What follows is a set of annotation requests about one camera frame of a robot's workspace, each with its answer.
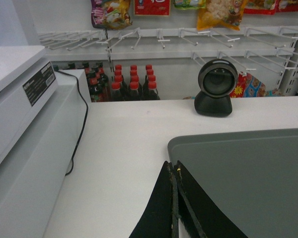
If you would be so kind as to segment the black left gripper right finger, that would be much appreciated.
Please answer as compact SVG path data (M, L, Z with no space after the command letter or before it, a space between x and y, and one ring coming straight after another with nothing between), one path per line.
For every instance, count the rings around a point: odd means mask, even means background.
M175 165L175 178L179 195L179 215L190 237L247 237L212 201L180 161Z

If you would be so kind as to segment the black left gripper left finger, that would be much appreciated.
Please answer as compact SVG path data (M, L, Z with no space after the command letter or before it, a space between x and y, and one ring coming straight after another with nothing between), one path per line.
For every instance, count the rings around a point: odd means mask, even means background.
M161 167L147 206L130 234L131 238L174 238L174 179L171 164Z

